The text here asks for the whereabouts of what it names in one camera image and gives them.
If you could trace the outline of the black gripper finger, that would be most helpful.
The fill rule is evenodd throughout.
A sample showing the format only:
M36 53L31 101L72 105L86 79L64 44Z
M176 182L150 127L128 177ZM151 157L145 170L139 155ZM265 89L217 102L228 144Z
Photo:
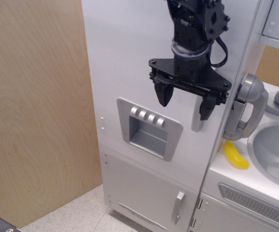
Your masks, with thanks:
M159 103L166 107L173 95L173 82L166 79L161 79L161 76L156 76L153 80L153 83Z
M207 95L203 97L200 105L200 120L208 120L216 105L216 96Z

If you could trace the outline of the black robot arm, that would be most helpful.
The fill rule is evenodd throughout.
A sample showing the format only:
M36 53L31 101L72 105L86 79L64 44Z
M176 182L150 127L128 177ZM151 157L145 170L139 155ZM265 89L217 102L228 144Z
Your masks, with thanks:
M169 0L174 24L171 49L173 58L153 58L150 79L159 103L166 107L174 88L201 96L200 120L208 120L216 105L225 104L232 84L214 69L227 62L211 62L211 51L217 42L228 54L220 35L228 30L229 16L220 0Z

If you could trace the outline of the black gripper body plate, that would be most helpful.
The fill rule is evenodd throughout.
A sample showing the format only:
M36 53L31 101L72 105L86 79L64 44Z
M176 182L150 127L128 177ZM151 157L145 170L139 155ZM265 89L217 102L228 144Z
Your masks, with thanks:
M225 104L232 84L214 68L223 66L228 54L217 64L210 62L210 54L208 52L196 59L184 59L176 55L174 58L153 58L148 62L151 67L150 79L153 81L156 76L161 76L161 79L172 81L174 88L201 97L214 95L216 104Z

